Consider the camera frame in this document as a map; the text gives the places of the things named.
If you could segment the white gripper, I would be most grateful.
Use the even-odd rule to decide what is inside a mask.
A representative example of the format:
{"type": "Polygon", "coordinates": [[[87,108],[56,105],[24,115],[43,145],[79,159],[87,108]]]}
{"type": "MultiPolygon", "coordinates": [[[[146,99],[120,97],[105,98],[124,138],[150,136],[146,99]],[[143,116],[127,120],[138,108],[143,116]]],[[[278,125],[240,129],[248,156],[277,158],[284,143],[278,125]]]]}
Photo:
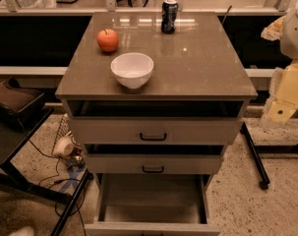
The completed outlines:
{"type": "Polygon", "coordinates": [[[275,69],[268,92],[263,118],[273,123],[285,123],[298,109],[298,61],[293,61],[285,69],[275,69]]]}

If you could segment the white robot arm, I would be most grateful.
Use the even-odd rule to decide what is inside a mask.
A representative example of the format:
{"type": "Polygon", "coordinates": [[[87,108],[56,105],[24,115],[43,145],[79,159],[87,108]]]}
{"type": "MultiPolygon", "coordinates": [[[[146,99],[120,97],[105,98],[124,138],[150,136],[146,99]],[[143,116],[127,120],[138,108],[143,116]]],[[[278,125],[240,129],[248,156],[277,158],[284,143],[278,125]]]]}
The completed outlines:
{"type": "Polygon", "coordinates": [[[273,123],[285,123],[298,109],[298,4],[263,29],[261,37],[280,41],[280,51],[292,62],[276,68],[269,86],[263,118],[273,123]]]}

